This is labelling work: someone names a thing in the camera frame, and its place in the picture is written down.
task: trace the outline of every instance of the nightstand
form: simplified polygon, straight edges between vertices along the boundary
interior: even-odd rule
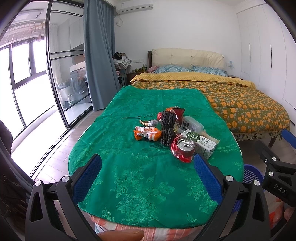
[[[237,77],[237,76],[235,76],[235,75],[228,75],[228,77],[230,77],[230,78],[239,78],[239,79],[241,79],[240,77]]]
[[[126,78],[127,78],[127,80],[126,80],[127,83],[126,83],[126,84],[127,84],[127,85],[130,85],[130,84],[131,84],[131,80],[132,80],[136,75],[141,74],[141,73],[147,73],[147,71],[131,72],[131,73],[126,74]]]

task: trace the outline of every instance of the orange floral comforter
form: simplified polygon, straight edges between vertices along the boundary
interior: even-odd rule
[[[274,137],[282,129],[290,128],[289,116],[284,107],[254,87],[233,82],[145,80],[145,75],[140,79],[138,76],[137,79],[132,85],[141,89],[200,90],[238,140],[260,138],[254,137],[254,134],[263,132]]]

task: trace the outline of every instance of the rope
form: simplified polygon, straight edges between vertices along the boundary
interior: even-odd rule
[[[163,111],[161,114],[160,124],[162,133],[160,143],[170,147],[176,136],[173,129],[176,122],[176,114],[167,110]]]

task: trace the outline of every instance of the headboard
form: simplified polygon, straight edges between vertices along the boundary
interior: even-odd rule
[[[191,68],[192,65],[220,69],[225,68],[225,61],[222,54],[204,50],[174,48],[152,49],[152,51],[148,51],[148,61],[149,68],[169,64],[183,66],[185,68]]]

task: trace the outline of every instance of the blue floral pillow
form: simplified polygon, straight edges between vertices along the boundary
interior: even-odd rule
[[[205,73],[205,74],[216,74],[220,76],[227,76],[223,72],[223,70],[219,68],[212,68],[212,67],[201,67],[201,66],[192,66],[194,72]]]
[[[169,73],[169,72],[191,72],[191,70],[181,66],[177,66],[177,65],[167,65],[167,66],[159,67],[157,70],[154,71],[154,73],[156,74]]]

